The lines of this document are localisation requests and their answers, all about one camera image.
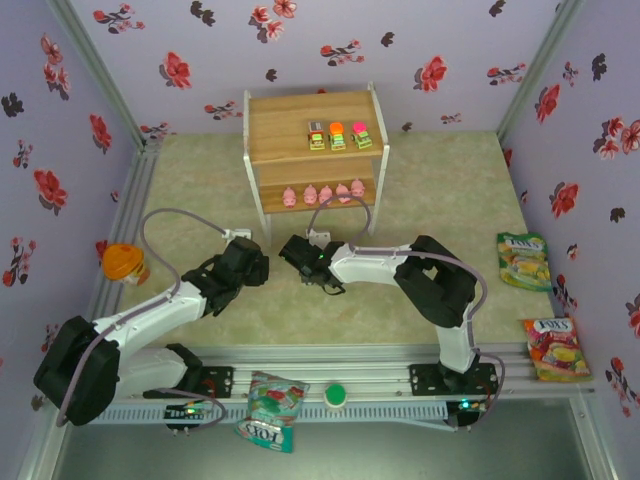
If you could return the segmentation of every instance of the pink toy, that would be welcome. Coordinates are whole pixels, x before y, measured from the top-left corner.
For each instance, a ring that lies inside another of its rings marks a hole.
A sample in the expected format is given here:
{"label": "pink toy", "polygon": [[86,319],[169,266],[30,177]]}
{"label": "pink toy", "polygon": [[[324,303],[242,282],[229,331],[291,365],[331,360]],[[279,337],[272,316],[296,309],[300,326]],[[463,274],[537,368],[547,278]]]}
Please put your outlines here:
{"label": "pink toy", "polygon": [[287,187],[282,194],[282,203],[287,208],[293,208],[296,204],[296,192],[293,191],[293,188]]}
{"label": "pink toy", "polygon": [[331,197],[333,197],[333,191],[331,190],[331,188],[329,188],[329,185],[325,185],[325,187],[320,190],[320,196],[318,197],[318,200],[320,200],[320,203],[323,203],[325,200],[328,200]]}
{"label": "pink toy", "polygon": [[364,196],[364,184],[357,178],[351,182],[351,195],[354,197]]}
{"label": "pink toy", "polygon": [[362,122],[356,122],[353,124],[353,133],[359,134],[367,131],[367,126]]}
{"label": "pink toy", "polygon": [[[338,187],[336,188],[336,195],[343,195],[345,193],[349,193],[349,189],[341,183],[338,184]],[[347,197],[340,197],[338,200],[340,200],[340,203],[349,203],[351,201],[351,199]]]}
{"label": "pink toy", "polygon": [[311,206],[318,200],[318,191],[313,185],[309,185],[304,189],[304,203]]}

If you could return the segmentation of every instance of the lavender wall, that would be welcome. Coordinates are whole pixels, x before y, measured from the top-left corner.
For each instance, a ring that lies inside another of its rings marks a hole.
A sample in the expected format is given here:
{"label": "lavender wall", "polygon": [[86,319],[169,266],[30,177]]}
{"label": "lavender wall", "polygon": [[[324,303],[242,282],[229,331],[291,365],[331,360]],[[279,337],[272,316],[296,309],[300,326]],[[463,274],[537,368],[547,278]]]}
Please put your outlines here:
{"label": "lavender wall", "polygon": [[46,3],[2,15],[0,476],[12,479],[41,402],[33,375],[58,326],[85,313],[134,147]]}
{"label": "lavender wall", "polygon": [[640,478],[638,18],[634,0],[587,2],[505,142],[528,226],[552,246],[558,313],[578,322],[628,478]]}
{"label": "lavender wall", "polygon": [[559,0],[72,3],[151,135],[240,132],[244,89],[315,93],[369,80],[389,130],[495,130]]}

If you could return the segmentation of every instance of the toy car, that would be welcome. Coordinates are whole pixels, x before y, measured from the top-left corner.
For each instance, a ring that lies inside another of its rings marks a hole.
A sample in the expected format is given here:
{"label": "toy car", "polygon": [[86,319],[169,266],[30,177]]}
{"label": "toy car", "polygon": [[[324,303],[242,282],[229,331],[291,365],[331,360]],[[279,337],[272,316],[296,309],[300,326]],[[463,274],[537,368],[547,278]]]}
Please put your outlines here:
{"label": "toy car", "polygon": [[325,146],[322,123],[309,122],[309,148],[311,150],[324,150]]}
{"label": "toy car", "polygon": [[344,150],[347,144],[344,142],[344,127],[339,122],[329,125],[329,143],[331,150]]}
{"label": "toy car", "polygon": [[356,142],[358,148],[367,148],[373,145],[373,141],[367,133],[367,126],[362,122],[356,122],[353,124],[353,134],[351,139]]}

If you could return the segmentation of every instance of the candy bag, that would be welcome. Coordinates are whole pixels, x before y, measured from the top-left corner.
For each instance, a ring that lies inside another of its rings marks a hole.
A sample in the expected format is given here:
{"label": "candy bag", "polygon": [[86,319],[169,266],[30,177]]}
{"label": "candy bag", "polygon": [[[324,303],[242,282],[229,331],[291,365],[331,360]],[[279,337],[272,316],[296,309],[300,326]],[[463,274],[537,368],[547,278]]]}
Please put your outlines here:
{"label": "candy bag", "polygon": [[544,382],[593,380],[571,318],[525,320],[527,346],[538,379]]}
{"label": "candy bag", "polygon": [[536,292],[551,291],[547,255],[547,244],[537,233],[498,234],[500,278],[509,285]]}
{"label": "candy bag", "polygon": [[247,417],[236,433],[271,450],[293,451],[293,422],[300,413],[309,385],[264,372],[253,372]]}

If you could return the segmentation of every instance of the white bracket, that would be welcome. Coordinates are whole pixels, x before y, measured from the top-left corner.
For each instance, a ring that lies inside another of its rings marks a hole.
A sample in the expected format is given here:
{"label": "white bracket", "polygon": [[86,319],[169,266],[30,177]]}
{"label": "white bracket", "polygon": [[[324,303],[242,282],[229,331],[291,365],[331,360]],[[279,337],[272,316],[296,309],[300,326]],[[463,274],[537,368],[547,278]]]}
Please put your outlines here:
{"label": "white bracket", "polygon": [[316,232],[311,229],[306,231],[306,236],[311,245],[320,247],[323,250],[331,241],[331,234],[329,232]]}
{"label": "white bracket", "polygon": [[227,245],[229,245],[231,241],[236,237],[243,237],[251,240],[251,236],[251,230],[248,228],[237,228],[235,230],[229,230],[228,228],[225,228],[222,238],[224,238],[227,241]]}

